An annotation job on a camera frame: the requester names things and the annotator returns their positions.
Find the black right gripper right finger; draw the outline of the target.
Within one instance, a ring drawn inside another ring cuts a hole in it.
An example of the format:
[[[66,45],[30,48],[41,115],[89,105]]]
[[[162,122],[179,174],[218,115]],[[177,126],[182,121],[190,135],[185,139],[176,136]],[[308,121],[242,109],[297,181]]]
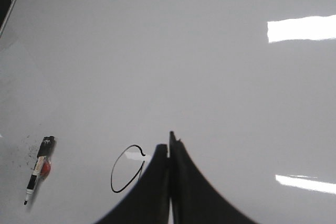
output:
[[[208,182],[173,131],[169,149],[174,223],[255,223]]]

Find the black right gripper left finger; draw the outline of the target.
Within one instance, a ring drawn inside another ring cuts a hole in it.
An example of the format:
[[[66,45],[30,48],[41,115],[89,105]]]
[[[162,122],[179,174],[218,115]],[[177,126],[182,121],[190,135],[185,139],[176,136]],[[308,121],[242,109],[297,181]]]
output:
[[[169,168],[167,145],[159,144],[140,180],[97,223],[168,223],[170,210]]]

